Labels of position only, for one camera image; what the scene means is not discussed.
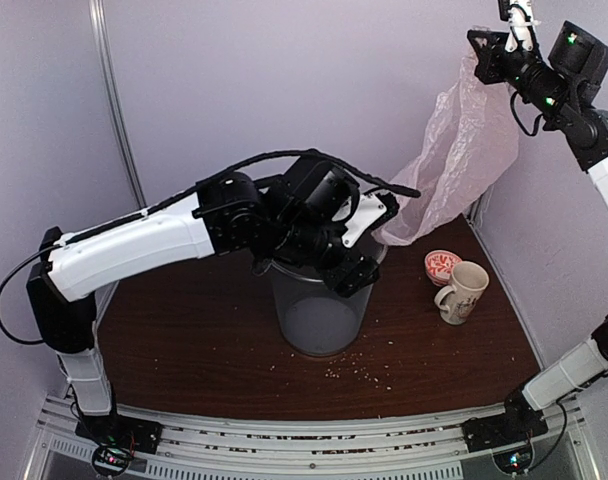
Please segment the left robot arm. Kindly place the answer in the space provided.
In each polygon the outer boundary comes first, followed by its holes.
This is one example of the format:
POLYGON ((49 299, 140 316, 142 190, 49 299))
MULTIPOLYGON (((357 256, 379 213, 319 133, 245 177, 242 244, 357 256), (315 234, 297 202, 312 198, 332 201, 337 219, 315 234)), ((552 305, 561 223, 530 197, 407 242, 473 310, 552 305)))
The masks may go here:
POLYGON ((232 170, 82 232, 48 230, 26 283, 28 298, 81 419, 117 444, 128 424, 116 412, 99 351, 99 288, 168 264, 248 250, 258 270, 273 262, 309 267, 330 291, 350 297, 379 275, 359 241, 397 210, 391 194, 362 192, 347 168, 310 155, 258 180, 232 170))

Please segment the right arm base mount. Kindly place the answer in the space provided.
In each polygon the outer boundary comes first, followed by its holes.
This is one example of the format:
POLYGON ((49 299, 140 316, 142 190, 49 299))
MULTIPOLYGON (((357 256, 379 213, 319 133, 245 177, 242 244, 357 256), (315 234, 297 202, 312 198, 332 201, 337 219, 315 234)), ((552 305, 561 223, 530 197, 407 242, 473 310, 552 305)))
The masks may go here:
POLYGON ((534 464, 532 441, 548 432, 548 425, 542 419, 526 427, 515 426, 509 423, 506 414, 471 418, 461 428, 469 453, 489 451, 495 467, 512 476, 525 474, 534 464))

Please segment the grey mesh trash bin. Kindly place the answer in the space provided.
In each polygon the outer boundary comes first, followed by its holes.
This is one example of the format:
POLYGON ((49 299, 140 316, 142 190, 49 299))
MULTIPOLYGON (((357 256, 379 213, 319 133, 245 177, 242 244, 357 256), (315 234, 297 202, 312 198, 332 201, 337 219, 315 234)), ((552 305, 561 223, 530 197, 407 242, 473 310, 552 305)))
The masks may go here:
POLYGON ((281 333, 297 351, 313 357, 336 355, 357 338, 371 285, 342 298, 310 267, 275 262, 269 276, 281 333))

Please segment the pink plastic trash bag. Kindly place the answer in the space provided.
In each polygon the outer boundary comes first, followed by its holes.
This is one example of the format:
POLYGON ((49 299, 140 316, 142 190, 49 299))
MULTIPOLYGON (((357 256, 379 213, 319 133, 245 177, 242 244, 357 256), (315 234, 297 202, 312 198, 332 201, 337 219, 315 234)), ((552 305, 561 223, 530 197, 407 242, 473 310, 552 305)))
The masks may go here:
POLYGON ((374 232, 388 246, 409 246, 451 222, 495 183, 518 157, 519 134, 509 88, 474 75, 474 52, 462 58, 457 82, 437 96, 421 153, 392 182, 421 192, 399 197, 398 214, 374 232))

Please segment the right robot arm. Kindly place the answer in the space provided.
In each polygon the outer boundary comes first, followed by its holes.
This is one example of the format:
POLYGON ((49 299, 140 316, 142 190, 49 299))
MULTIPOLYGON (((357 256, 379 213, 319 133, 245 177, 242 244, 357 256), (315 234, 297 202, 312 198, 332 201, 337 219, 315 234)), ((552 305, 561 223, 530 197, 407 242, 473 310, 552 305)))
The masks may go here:
MULTIPOLYGON (((538 51, 532 20, 513 20, 506 31, 471 29, 467 40, 486 85, 506 84, 534 106, 544 130, 560 133, 585 180, 583 191, 608 222, 608 110, 595 106, 608 72, 608 46, 566 21, 547 56, 538 51)), ((608 375, 608 308, 593 320, 579 343, 518 386, 505 401, 496 430, 503 440, 519 440, 543 410, 608 375)))

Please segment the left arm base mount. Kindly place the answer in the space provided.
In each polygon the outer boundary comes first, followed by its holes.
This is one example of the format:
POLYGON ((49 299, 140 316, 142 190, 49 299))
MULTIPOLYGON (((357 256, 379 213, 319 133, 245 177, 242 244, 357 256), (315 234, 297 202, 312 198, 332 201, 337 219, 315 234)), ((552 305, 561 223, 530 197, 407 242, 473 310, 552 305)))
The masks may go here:
POLYGON ((95 472, 115 477, 125 473, 138 454, 155 454, 162 430, 159 422, 123 415, 82 416, 77 421, 75 434, 95 444, 90 460, 95 472))

